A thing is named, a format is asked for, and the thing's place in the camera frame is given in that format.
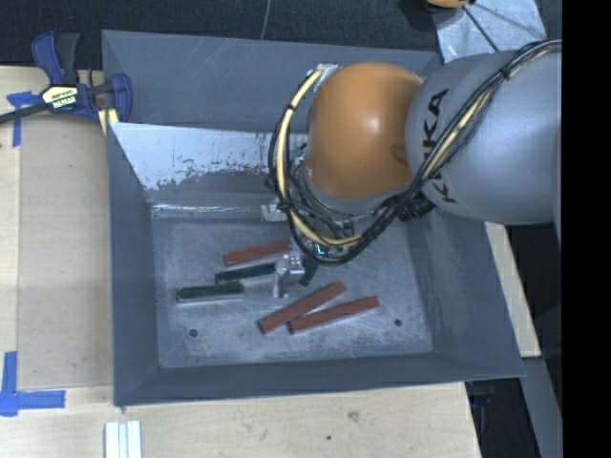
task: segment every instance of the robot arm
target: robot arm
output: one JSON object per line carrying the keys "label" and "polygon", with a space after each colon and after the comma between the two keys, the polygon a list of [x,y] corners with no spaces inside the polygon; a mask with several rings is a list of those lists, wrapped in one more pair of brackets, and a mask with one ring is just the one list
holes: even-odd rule
{"label": "robot arm", "polygon": [[392,65],[346,66],[319,87],[305,153],[291,158],[290,119],[325,67],[314,71],[269,158],[295,242],[336,265],[396,217],[434,205],[471,219],[551,221],[560,66],[559,41],[462,58],[424,84]]}

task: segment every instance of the clamp handle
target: clamp handle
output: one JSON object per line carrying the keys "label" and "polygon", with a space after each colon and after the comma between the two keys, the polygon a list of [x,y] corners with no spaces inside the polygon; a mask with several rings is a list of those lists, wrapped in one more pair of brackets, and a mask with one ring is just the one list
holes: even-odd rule
{"label": "clamp handle", "polygon": [[46,31],[32,41],[32,54],[36,66],[49,78],[50,85],[74,84],[78,75],[74,70],[74,52],[79,33],[59,34]]}
{"label": "clamp handle", "polygon": [[132,112],[132,89],[127,74],[118,73],[111,76],[111,84],[115,91],[115,109],[118,119],[127,122]]}

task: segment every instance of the yellow cable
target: yellow cable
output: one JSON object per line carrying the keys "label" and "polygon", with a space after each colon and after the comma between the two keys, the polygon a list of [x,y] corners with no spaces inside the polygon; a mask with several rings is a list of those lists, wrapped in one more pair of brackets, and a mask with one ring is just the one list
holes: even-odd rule
{"label": "yellow cable", "polygon": [[427,177],[429,172],[437,167],[437,163],[439,161],[439,158],[443,157],[443,155],[446,153],[446,150],[453,143],[453,141],[456,138],[456,136],[458,135],[458,133],[467,125],[467,122],[469,122],[469,120],[471,120],[471,118],[474,115],[476,115],[477,113],[479,113],[482,110],[484,105],[488,102],[488,100],[490,98],[490,95],[491,95],[491,91],[490,90],[485,91],[484,93],[482,93],[477,98],[477,100],[471,105],[471,107],[469,107],[469,109],[467,109],[465,114],[463,114],[462,117],[460,117],[460,120],[458,121],[458,123],[446,135],[446,137],[444,138],[443,142],[439,145],[439,149],[437,150],[437,154],[435,155],[434,158],[432,158],[431,162],[429,163],[429,167],[426,169],[426,171],[422,175],[423,177]]}
{"label": "yellow cable", "polygon": [[[286,198],[286,185],[284,184],[284,143],[286,134],[288,131],[288,126],[290,125],[291,118],[297,109],[297,106],[304,98],[304,95],[310,89],[310,87],[318,80],[321,73],[324,69],[319,68],[314,73],[312,73],[304,84],[299,88],[293,99],[290,101],[290,108],[286,109],[284,112],[280,130],[278,132],[278,139],[276,141],[276,181],[278,183],[278,188],[280,189],[280,193],[283,198]],[[319,236],[314,231],[312,231],[307,225],[292,211],[289,211],[289,215],[293,220],[295,226],[303,232],[308,238],[312,239],[314,242],[318,244],[323,244],[325,246],[333,246],[333,247],[341,247],[341,246],[351,246],[356,244],[361,236],[352,236],[351,238],[346,239],[329,239],[322,236]]]}

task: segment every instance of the bin floor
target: bin floor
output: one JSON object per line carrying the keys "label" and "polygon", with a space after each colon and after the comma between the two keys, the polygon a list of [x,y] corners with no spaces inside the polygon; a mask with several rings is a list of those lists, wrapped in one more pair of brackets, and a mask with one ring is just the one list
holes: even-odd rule
{"label": "bin floor", "polygon": [[[187,286],[214,283],[222,255],[287,239],[285,222],[153,216],[158,312],[158,357],[163,367],[311,361],[432,351],[414,274],[406,226],[395,222],[347,265],[320,267],[308,287],[271,295],[271,276],[245,283],[238,299],[177,303]],[[342,281],[331,305],[376,296],[380,306],[354,318],[291,335],[286,327],[263,335],[260,318],[319,288]]]}

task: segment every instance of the black floor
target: black floor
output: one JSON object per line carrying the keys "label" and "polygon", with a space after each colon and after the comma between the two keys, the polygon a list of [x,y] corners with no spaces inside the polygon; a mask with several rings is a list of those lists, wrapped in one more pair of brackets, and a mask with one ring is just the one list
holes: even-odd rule
{"label": "black floor", "polygon": [[[562,0],[536,1],[548,37],[561,38]],[[266,4],[267,0],[0,0],[0,63],[31,65],[31,42],[48,30],[80,32],[76,66],[93,69],[102,67],[102,29],[258,39]],[[436,50],[432,15],[418,0],[271,0],[263,37]],[[558,241],[549,225],[510,227],[509,233],[561,405],[559,322],[550,326],[554,317],[549,317],[559,303]],[[552,341],[552,347],[543,339]],[[484,457],[538,457],[518,380],[468,388],[476,394],[474,418],[481,428]]]}

